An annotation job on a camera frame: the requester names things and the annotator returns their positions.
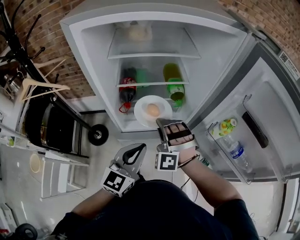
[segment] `open refrigerator door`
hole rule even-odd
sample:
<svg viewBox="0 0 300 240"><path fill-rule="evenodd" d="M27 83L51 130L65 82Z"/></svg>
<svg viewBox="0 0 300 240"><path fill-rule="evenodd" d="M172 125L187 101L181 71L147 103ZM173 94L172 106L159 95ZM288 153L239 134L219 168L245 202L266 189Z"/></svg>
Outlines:
<svg viewBox="0 0 300 240"><path fill-rule="evenodd" d="M286 69L257 45L228 84L233 83L194 129L203 155L215 171L232 181L287 182L297 177L300 97ZM217 136L213 129L229 119L236 120L234 129ZM228 138L233 139L229 147L224 144Z"/></svg>

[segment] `bottle label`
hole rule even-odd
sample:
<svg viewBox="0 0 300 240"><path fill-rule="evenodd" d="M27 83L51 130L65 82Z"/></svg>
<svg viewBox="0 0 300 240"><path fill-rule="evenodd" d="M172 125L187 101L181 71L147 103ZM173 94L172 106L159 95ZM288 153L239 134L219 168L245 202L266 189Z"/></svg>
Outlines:
<svg viewBox="0 0 300 240"><path fill-rule="evenodd" d="M209 161L207 161L206 158L201 159L200 162L202 162L207 167L210 165Z"/></svg>
<svg viewBox="0 0 300 240"><path fill-rule="evenodd" d="M133 78L126 77L122 79L121 84L135 84L136 81ZM136 86L120 87L119 91L121 92L124 88L133 88L136 90Z"/></svg>
<svg viewBox="0 0 300 240"><path fill-rule="evenodd" d="M244 152L243 147L239 144L233 151L230 152L230 156L233 159L239 158Z"/></svg>

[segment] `brick wall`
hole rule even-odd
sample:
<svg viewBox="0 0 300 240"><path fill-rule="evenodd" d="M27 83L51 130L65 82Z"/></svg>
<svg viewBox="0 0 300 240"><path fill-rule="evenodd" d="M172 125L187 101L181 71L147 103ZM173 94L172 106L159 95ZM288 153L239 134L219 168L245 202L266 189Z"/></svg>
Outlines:
<svg viewBox="0 0 300 240"><path fill-rule="evenodd" d="M11 20L14 10L21 0L5 0L4 2ZM24 46L30 27L37 15L42 15L30 35L28 52L30 56L33 56L42 46L46 50L34 59L34 62L45 62L60 56L70 57L48 77L50 82L54 82L56 74L59 73L58 82L71 87L71 90L61 92L65 98L81 98L94 95L71 52L59 24L59 21L81 2L83 0L25 0L15 19L15 29L21 44ZM0 37L0 52L6 46L4 39ZM55 65L40 70L43 74L46 74Z"/></svg>
<svg viewBox="0 0 300 240"><path fill-rule="evenodd" d="M219 0L226 8L260 26L300 69L300 3L297 0Z"/></svg>
<svg viewBox="0 0 300 240"><path fill-rule="evenodd" d="M56 74L60 74L58 82L71 87L70 91L61 92L66 98L94 95L59 25L59 21L82 1L25 0L15 20L17 34L24 45L31 25L38 14L42 15L29 38L30 55L34 55L42 46L46 48L35 62L45 62L64 55L70 57L48 77L53 82ZM20 2L21 0L5 0L10 20ZM259 25L265 29L300 69L300 4L296 0L219 0L219 3L241 14L254 26ZM5 47L6 43L0 37L0 52ZM54 66L42 68L41 71L46 74Z"/></svg>

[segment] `egg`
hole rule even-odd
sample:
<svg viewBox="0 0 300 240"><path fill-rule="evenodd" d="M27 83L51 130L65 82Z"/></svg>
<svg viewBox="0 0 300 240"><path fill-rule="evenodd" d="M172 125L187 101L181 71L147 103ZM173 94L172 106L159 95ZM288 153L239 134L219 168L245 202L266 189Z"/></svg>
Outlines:
<svg viewBox="0 0 300 240"><path fill-rule="evenodd" d="M157 107L156 104L150 103L147 106L147 114L149 114L152 117L158 117L160 115L160 110Z"/></svg>

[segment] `white plate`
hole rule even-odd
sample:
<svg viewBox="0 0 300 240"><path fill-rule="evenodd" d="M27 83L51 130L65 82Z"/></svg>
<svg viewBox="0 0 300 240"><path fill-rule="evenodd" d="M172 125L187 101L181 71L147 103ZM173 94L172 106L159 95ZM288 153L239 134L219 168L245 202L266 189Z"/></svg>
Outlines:
<svg viewBox="0 0 300 240"><path fill-rule="evenodd" d="M147 114L146 109L148 104L155 104L160 110L160 115L152 117ZM135 118L142 125L150 128L158 128L156 123L157 118L172 119L173 111L171 105L162 97L148 95L139 99L135 104Z"/></svg>

